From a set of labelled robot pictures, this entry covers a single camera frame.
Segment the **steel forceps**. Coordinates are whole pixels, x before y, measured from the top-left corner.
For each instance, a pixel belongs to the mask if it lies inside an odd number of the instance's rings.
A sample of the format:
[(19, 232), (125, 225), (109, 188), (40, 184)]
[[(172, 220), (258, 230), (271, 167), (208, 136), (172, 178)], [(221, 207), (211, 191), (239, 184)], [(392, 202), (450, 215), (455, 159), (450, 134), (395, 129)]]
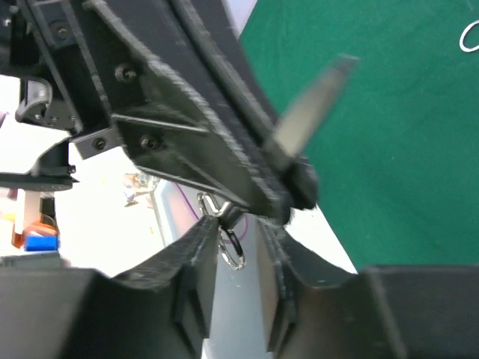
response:
[(478, 51), (478, 36), (476, 36), (477, 40), (474, 42), (474, 32), (478, 29), (479, 20), (476, 19), (470, 22), (461, 32), (458, 46), (460, 50), (466, 54), (474, 53)]

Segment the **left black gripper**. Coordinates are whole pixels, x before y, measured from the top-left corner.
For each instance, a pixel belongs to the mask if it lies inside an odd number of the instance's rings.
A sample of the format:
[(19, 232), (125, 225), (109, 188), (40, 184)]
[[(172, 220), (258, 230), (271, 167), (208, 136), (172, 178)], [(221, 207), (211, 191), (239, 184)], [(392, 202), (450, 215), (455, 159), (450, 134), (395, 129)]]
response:
[(2, 1), (1, 74), (22, 79), (19, 121), (69, 132), (84, 159), (123, 142), (122, 1)]

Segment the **steel surgical scissors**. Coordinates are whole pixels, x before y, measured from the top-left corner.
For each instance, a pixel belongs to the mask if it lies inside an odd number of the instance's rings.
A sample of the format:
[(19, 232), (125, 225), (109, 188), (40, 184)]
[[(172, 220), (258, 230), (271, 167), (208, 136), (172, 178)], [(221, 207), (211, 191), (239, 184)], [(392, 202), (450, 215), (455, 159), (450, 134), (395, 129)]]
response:
[[(338, 56), (289, 105), (263, 143), (266, 160), (285, 181), (293, 204), (301, 209), (313, 206), (318, 179), (312, 167), (300, 156), (332, 112), (358, 62), (356, 56)], [(219, 250), (224, 261), (233, 270), (244, 268), (245, 254), (234, 232), (243, 211), (228, 201), (218, 205), (214, 196), (206, 192), (199, 192), (197, 199), (203, 215), (208, 215), (211, 210), (210, 214), (219, 219)]]

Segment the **green surgical drape cloth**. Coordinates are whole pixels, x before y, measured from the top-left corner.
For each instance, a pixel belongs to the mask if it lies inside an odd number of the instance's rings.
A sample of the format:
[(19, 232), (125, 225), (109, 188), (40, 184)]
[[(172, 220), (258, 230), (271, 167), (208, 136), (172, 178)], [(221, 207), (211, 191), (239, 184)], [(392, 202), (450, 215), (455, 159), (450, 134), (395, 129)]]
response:
[(308, 145), (319, 207), (291, 235), (348, 271), (478, 262), (476, 1), (259, 1), (241, 39), (278, 110), (338, 54), (359, 65)]

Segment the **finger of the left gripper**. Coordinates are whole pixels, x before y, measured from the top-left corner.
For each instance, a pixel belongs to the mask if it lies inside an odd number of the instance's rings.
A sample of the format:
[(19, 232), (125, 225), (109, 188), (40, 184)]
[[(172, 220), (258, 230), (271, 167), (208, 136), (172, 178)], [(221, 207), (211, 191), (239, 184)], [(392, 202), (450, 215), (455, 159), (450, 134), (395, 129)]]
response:
[(262, 151), (280, 118), (258, 87), (220, 1), (170, 1), (171, 18), (236, 112), (262, 157), (262, 212), (276, 224), (290, 220), (293, 198)]
[(126, 50), (137, 78), (111, 116), (142, 170), (262, 212), (262, 157), (236, 112), (160, 1), (90, 7)]

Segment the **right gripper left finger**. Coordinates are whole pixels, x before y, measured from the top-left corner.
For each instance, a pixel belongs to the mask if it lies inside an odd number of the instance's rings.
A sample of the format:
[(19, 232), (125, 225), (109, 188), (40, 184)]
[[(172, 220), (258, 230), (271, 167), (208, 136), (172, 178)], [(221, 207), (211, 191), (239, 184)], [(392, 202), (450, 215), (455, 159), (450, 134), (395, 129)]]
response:
[(3, 358), (199, 358), (210, 332), (218, 221), (201, 218), (136, 267), (1, 270)]

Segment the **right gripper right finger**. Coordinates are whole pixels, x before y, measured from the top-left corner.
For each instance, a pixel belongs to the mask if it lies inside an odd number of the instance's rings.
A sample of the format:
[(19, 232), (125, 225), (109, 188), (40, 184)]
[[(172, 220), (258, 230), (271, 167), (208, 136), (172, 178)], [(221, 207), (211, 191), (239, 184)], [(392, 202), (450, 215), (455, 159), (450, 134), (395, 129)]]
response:
[(258, 224), (266, 347), (275, 358), (476, 358), (477, 266), (351, 274)]

